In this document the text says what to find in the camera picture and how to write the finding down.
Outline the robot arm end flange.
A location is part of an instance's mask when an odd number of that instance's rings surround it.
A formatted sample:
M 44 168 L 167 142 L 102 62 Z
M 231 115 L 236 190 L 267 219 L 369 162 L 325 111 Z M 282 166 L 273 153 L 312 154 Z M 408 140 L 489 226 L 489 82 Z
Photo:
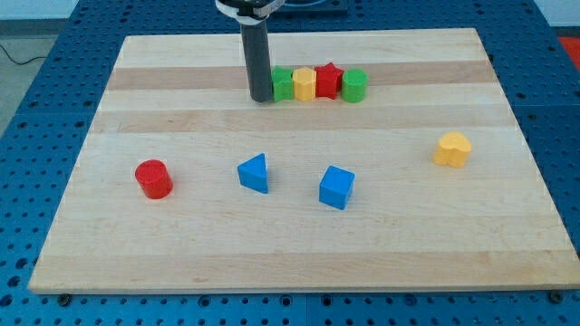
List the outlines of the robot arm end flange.
M 243 25 L 256 25 L 280 9 L 285 0 L 216 0 L 217 10 Z

